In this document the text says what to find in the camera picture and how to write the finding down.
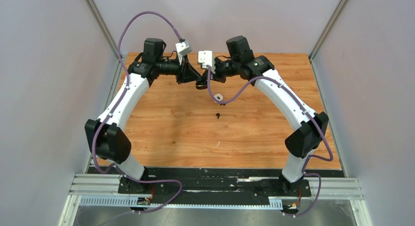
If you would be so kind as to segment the white earbud charging case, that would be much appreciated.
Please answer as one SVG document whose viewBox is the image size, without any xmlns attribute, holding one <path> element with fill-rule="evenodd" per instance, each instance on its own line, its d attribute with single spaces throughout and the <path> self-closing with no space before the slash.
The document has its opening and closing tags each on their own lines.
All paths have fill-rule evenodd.
<svg viewBox="0 0 415 226">
<path fill-rule="evenodd" d="M 223 97 L 222 94 L 217 93 L 213 96 L 212 100 L 213 100 L 214 103 L 218 103 L 219 101 L 223 101 L 224 97 Z"/>
</svg>

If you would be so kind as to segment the black earbud charging case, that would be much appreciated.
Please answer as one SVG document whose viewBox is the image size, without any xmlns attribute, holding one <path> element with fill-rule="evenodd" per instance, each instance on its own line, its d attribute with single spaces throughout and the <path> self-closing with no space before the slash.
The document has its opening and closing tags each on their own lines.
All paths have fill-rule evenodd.
<svg viewBox="0 0 415 226">
<path fill-rule="evenodd" d="M 195 87 L 198 90 L 205 90 L 208 88 L 208 83 L 207 81 L 199 81 L 195 83 Z"/>
</svg>

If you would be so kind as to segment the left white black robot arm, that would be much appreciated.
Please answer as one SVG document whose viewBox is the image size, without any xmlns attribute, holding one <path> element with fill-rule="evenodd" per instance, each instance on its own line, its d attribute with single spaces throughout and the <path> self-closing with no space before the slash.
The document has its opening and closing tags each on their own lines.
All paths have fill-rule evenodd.
<svg viewBox="0 0 415 226">
<path fill-rule="evenodd" d="M 129 65 L 126 78 L 108 108 L 96 120 L 85 124 L 86 136 L 93 161 L 110 162 L 122 175 L 122 184 L 138 193 L 150 187 L 148 170 L 132 155 L 132 144 L 124 133 L 127 121 L 139 99 L 160 75 L 174 75 L 178 84 L 199 81 L 201 75 L 188 60 L 192 51 L 187 40 L 176 43 L 176 57 L 164 56 L 166 43 L 162 39 L 147 38 L 143 51 Z"/>
</svg>

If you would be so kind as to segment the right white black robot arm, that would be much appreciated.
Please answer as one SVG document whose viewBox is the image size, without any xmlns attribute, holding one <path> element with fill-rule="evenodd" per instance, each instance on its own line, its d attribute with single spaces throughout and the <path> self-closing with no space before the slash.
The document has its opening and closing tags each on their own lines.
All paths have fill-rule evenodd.
<svg viewBox="0 0 415 226">
<path fill-rule="evenodd" d="M 279 175 L 279 189 L 285 195 L 293 195 L 305 176 L 305 168 L 314 157 L 320 143 L 329 148 L 325 138 L 328 127 L 326 113 L 317 113 L 306 105 L 284 82 L 276 67 L 264 55 L 255 56 L 246 37 L 240 35 L 226 41 L 229 57 L 222 61 L 212 51 L 198 52 L 198 64 L 205 69 L 204 86 L 213 101 L 221 105 L 235 100 L 242 91 L 252 85 L 264 93 L 282 112 L 293 133 L 285 139 L 289 152 L 287 162 Z M 220 101 L 211 90 L 211 82 L 225 82 L 227 77 L 240 76 L 247 83 L 227 101 Z"/>
</svg>

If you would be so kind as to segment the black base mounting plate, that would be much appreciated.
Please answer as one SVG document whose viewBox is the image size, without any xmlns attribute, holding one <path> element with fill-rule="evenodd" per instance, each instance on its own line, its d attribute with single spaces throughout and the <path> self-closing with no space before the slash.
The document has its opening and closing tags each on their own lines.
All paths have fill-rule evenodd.
<svg viewBox="0 0 415 226">
<path fill-rule="evenodd" d="M 311 181 L 289 183 L 281 169 L 148 167 L 144 183 L 119 176 L 120 194 L 144 195 L 154 204 L 266 205 L 269 197 L 314 197 Z"/>
</svg>

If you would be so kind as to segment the left aluminium corner post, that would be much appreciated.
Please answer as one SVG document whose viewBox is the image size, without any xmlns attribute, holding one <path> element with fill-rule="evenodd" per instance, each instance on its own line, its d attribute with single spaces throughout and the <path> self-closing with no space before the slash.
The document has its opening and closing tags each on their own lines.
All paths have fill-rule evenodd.
<svg viewBox="0 0 415 226">
<path fill-rule="evenodd" d="M 85 0 L 88 8 L 90 9 L 92 16 L 94 17 L 96 23 L 98 24 L 105 40 L 109 44 L 113 54 L 115 57 L 117 57 L 117 47 L 114 38 L 112 37 L 96 3 L 94 0 Z"/>
</svg>

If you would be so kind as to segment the aluminium corner post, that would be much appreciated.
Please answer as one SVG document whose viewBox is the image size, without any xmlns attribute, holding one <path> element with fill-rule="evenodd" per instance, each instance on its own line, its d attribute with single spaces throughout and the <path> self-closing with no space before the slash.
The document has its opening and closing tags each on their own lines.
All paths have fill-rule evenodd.
<svg viewBox="0 0 415 226">
<path fill-rule="evenodd" d="M 340 17 L 341 13 L 343 12 L 344 8 L 346 7 L 349 0 L 340 0 L 336 5 L 333 13 L 331 14 L 327 24 L 325 25 L 321 35 L 319 36 L 316 44 L 314 45 L 311 53 L 308 55 L 308 59 L 310 62 L 313 62 L 314 59 L 317 57 L 322 45 L 324 44 L 327 36 L 331 32 L 332 28 L 334 27 L 337 19 Z"/>
<path fill-rule="evenodd" d="M 112 37 L 96 3 L 94 0 L 85 0 L 88 8 L 90 9 L 92 16 L 94 17 L 96 23 L 98 24 L 105 40 L 109 44 L 113 54 L 115 57 L 117 57 L 117 47 L 114 38 Z"/>
</svg>

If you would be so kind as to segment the right aluminium corner post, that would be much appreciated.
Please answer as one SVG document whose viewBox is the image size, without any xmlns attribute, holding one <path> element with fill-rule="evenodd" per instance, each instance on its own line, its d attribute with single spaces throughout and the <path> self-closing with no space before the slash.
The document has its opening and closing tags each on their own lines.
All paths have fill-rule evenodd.
<svg viewBox="0 0 415 226">
<path fill-rule="evenodd" d="M 322 45 L 324 44 L 327 36 L 331 32 L 332 28 L 334 27 L 337 19 L 340 17 L 341 13 L 343 12 L 344 8 L 346 7 L 349 0 L 340 0 L 336 5 L 333 13 L 331 14 L 327 24 L 325 25 L 321 35 L 319 36 L 316 44 L 314 45 L 311 53 L 308 55 L 308 59 L 310 62 L 313 62 L 314 59 L 317 57 Z"/>
</svg>

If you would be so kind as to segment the aluminium rail frame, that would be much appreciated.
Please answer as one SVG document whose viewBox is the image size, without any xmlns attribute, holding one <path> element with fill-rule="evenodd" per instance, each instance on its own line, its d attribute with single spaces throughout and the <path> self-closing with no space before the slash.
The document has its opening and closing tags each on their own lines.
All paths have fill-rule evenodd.
<svg viewBox="0 0 415 226">
<path fill-rule="evenodd" d="M 119 194 L 119 175 L 76 174 L 61 218 L 60 226 L 70 226 L 74 223 L 78 207 L 85 206 L 119 206 L 137 207 L 139 198 L 143 194 Z M 359 183 L 354 178 L 308 178 L 312 195 L 319 194 L 319 200 L 347 200 L 353 208 L 353 216 L 359 226 L 371 225 L 371 220 L 365 205 L 365 199 Z M 166 208 L 182 209 L 249 209 L 249 210 L 280 210 L 282 202 L 289 197 L 270 196 L 265 203 L 251 204 L 195 204 L 170 203 Z"/>
</svg>

